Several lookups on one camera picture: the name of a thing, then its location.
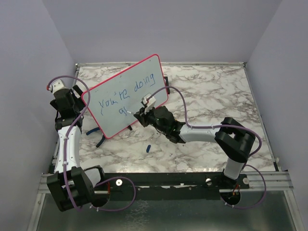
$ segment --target marble tabletop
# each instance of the marble tabletop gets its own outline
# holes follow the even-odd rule
[[[89,87],[126,69],[129,64],[80,67],[78,77]],[[184,95],[189,121],[219,124],[224,117],[233,117],[243,126],[258,133],[263,145],[248,163],[262,171],[274,171],[272,158],[251,90],[241,66],[163,65],[169,84]],[[184,107],[179,94],[171,90],[164,104],[174,117],[184,121]],[[100,165],[105,172],[200,172],[222,171],[227,156],[215,143],[189,142],[174,144],[153,127],[132,125],[96,148],[101,131],[86,135],[97,124],[87,111],[80,140],[80,164],[83,168]]]

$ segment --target white wall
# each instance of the white wall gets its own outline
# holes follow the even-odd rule
[[[76,63],[248,61],[281,0],[43,0]]]
[[[247,70],[274,155],[291,175],[308,230],[308,1],[284,0]]]
[[[0,230],[26,230],[55,148],[48,81],[74,62],[41,0],[0,2]]]

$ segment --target marker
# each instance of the marker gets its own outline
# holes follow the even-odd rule
[[[150,148],[151,148],[151,145],[148,145],[148,147],[146,148],[146,152],[147,152],[147,153],[149,153]]]

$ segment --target purple cable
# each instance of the purple cable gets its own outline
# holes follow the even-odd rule
[[[84,81],[82,81],[82,80],[79,79],[79,78],[73,77],[73,76],[58,76],[58,77],[53,78],[52,80],[49,81],[49,83],[48,83],[48,85],[47,85],[47,90],[49,90],[50,85],[51,85],[51,83],[52,83],[53,81],[55,81],[55,80],[57,80],[57,79],[60,79],[60,78],[72,78],[72,79],[76,79],[76,80],[78,80],[79,82],[81,82],[81,83],[86,87],[86,90],[87,90],[87,92],[88,92],[88,101],[87,101],[86,106],[85,106],[85,107],[83,108],[83,110],[80,112],[80,115],[73,121],[73,123],[72,123],[71,126],[68,128],[68,130],[67,130],[67,132],[66,132],[66,134],[65,134],[65,136],[68,137],[68,136],[69,136],[69,133],[70,133],[71,129],[74,127],[75,123],[82,117],[82,115],[85,113],[85,111],[87,110],[87,108],[88,108],[88,106],[89,106],[89,104],[90,104],[90,90],[89,90],[88,86],[86,85],[86,83],[85,83]],[[66,156],[66,146],[67,146],[67,139],[64,139],[64,157],[63,157],[64,163],[66,162],[66,158],[67,158],[67,156]],[[70,188],[69,188],[68,180],[67,180],[67,174],[66,174],[66,165],[65,165],[65,164],[63,164],[63,177],[64,177],[64,182],[65,182],[67,194],[68,194],[69,199],[70,199],[71,202],[72,202],[73,207],[74,207],[76,210],[81,211],[81,208],[78,208],[78,206],[76,205],[76,202],[75,202],[75,200],[74,200],[74,198],[73,198],[73,196],[72,196],[72,192],[71,192],[71,190],[70,190]],[[133,197],[131,203],[130,203],[128,206],[126,206],[126,207],[124,207],[124,208],[122,208],[122,209],[113,209],[113,210],[112,210],[112,209],[111,209],[111,210],[108,210],[108,209],[106,209],[106,210],[100,209],[100,210],[111,211],[111,212],[120,211],[120,210],[126,209],[126,208],[128,208],[129,206],[131,206],[131,205],[133,204],[134,200],[135,200],[135,197],[136,197],[136,188],[135,188],[134,183],[133,183],[130,179],[128,179],[128,178],[125,178],[125,177],[110,178],[110,179],[108,179],[108,180],[103,181],[102,183],[97,184],[96,186],[101,185],[101,184],[104,184],[104,183],[106,183],[106,182],[108,182],[108,181],[110,181],[110,180],[114,180],[114,179],[126,179],[126,180],[128,180],[128,181],[133,185],[133,188],[134,188],[134,197]]]
[[[261,204],[264,201],[264,199],[266,197],[266,182],[265,182],[265,179],[264,179],[262,173],[258,169],[256,169],[255,167],[253,167],[251,165],[246,165],[246,166],[252,167],[255,171],[257,171],[259,173],[260,177],[262,178],[263,183],[264,183],[264,193],[263,193],[263,196],[262,196],[262,198],[257,203],[255,203],[254,205],[251,205],[251,206],[247,206],[247,207],[232,206],[232,205],[228,204],[227,202],[225,202],[225,200],[222,199],[222,197],[220,197],[221,200],[225,203],[226,206],[229,206],[231,208],[236,208],[236,209],[250,209],[250,208],[254,208],[254,207],[258,206],[259,204]]]
[[[106,184],[107,182],[109,182],[111,180],[116,180],[116,179],[128,180],[131,183],[131,185],[133,186],[134,196],[133,196],[133,199],[131,200],[131,202],[127,206],[125,206],[123,208],[117,208],[117,209],[106,209],[106,208],[99,208],[99,207],[94,207],[94,206],[93,206],[93,208],[96,208],[96,209],[101,210],[101,211],[107,211],[107,212],[118,212],[118,211],[122,211],[124,209],[127,209],[128,207],[130,207],[134,203],[135,198],[136,198],[136,186],[135,186],[134,182],[131,179],[129,179],[129,178],[126,178],[126,177],[112,177],[112,178],[109,178],[107,180],[104,180],[101,183],[98,183],[97,185],[95,185],[95,187],[96,186],[100,186],[102,184]]]
[[[192,126],[192,125],[190,125],[190,124],[188,123],[188,119],[187,119],[187,108],[186,108],[186,102],[185,102],[184,96],[182,95],[182,93],[180,92],[180,90],[177,89],[177,88],[175,88],[175,87],[172,87],[172,86],[165,86],[165,87],[162,87],[162,88],[158,89],[157,91],[155,91],[149,98],[147,98],[147,101],[149,101],[153,96],[155,96],[155,95],[156,95],[158,92],[160,92],[161,90],[167,89],[167,88],[172,88],[172,89],[176,90],[176,91],[180,94],[180,96],[181,96],[181,98],[182,98],[182,100],[183,100],[183,104],[184,104],[185,123],[186,123],[186,125],[187,125],[189,128],[203,128],[203,129],[211,129],[211,128],[212,128],[212,129],[214,129],[214,128],[237,128],[237,129],[245,130],[245,131],[248,131],[248,132],[254,134],[254,135],[257,137],[258,141],[259,141],[259,146],[257,147],[257,149],[255,149],[255,150],[249,155],[249,157],[251,157],[253,154],[257,153],[257,152],[261,149],[261,146],[262,146],[262,139],[261,139],[261,137],[260,137],[258,134],[256,134],[254,131],[252,131],[251,129],[249,129],[249,128],[244,128],[244,127],[236,126],[236,125],[227,125],[227,124],[219,124],[219,125],[214,125],[214,126]]]

